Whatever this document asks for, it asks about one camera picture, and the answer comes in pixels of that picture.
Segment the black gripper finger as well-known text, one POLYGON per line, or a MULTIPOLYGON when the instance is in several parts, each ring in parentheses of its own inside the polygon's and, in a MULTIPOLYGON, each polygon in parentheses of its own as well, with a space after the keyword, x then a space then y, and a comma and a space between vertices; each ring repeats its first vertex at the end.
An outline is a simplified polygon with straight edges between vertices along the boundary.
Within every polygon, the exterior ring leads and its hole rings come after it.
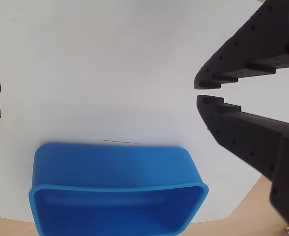
POLYGON ((199 70, 194 88, 219 89, 281 68, 289 68, 289 0, 267 0, 199 70))
POLYGON ((270 201, 289 224, 289 123, 242 112, 214 96, 199 95, 197 109, 219 145, 272 181, 270 201))

